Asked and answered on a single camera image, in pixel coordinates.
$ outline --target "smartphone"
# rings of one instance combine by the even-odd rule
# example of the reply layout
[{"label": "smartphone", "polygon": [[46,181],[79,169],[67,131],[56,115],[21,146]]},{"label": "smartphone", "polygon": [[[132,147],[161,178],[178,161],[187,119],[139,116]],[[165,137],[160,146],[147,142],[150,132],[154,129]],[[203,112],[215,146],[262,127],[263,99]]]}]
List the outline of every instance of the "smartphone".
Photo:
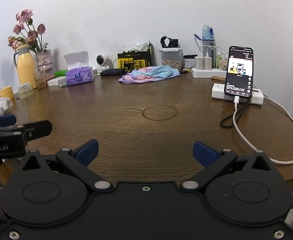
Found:
[{"label": "smartphone", "polygon": [[250,98],[253,94],[253,49],[231,46],[224,93],[229,96]]}]

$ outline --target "clear plastic container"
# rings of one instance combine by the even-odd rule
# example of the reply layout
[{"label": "clear plastic container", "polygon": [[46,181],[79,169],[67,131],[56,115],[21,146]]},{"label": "clear plastic container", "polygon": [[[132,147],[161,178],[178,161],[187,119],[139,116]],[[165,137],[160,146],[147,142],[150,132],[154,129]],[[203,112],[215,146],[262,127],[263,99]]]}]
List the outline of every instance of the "clear plastic container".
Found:
[{"label": "clear plastic container", "polygon": [[196,56],[197,56],[197,54],[183,56],[185,69],[195,68],[195,57]]},{"label": "clear plastic container", "polygon": [[162,64],[169,65],[171,68],[181,70],[182,48],[163,48],[160,49]]},{"label": "clear plastic container", "polygon": [[29,82],[21,84],[19,86],[18,92],[19,92],[20,98],[26,98],[26,97],[34,94],[33,87],[31,86],[31,84]]}]

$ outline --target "plastic bottle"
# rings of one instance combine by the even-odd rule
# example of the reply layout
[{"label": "plastic bottle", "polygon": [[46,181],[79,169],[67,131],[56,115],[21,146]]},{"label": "plastic bottle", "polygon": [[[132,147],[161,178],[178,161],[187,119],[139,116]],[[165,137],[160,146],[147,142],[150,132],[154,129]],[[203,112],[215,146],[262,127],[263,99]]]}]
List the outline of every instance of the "plastic bottle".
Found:
[{"label": "plastic bottle", "polygon": [[[210,25],[202,26],[202,45],[215,46],[214,32]],[[208,47],[203,47],[203,55],[206,55]],[[209,49],[209,57],[212,58],[212,68],[215,68],[215,50]]]},{"label": "plastic bottle", "polygon": [[222,60],[222,55],[221,55],[221,52],[218,51],[216,58],[215,58],[215,68],[219,68],[221,60]]}]

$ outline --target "purple tissue box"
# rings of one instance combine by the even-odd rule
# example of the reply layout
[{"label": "purple tissue box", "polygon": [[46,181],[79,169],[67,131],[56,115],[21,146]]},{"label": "purple tissue box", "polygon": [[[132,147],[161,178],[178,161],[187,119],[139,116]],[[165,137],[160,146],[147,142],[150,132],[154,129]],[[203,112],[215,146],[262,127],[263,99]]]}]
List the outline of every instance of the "purple tissue box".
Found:
[{"label": "purple tissue box", "polygon": [[94,74],[91,67],[74,68],[66,72],[66,83],[68,86],[93,82]]}]

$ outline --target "yellow thermos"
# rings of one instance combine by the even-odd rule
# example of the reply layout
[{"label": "yellow thermos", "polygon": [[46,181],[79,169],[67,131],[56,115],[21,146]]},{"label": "yellow thermos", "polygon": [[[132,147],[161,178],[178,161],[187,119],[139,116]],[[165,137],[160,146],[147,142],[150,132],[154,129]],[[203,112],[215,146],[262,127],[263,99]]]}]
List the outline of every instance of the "yellow thermos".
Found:
[{"label": "yellow thermos", "polygon": [[[37,88],[36,82],[33,77],[33,73],[35,72],[35,65],[33,57],[30,53],[29,45],[23,44],[18,47],[18,50],[18,52],[14,53],[13,60],[17,68],[20,84],[30,82],[33,88]],[[16,54],[19,54],[19,57],[17,58],[17,64],[15,60]]]}]

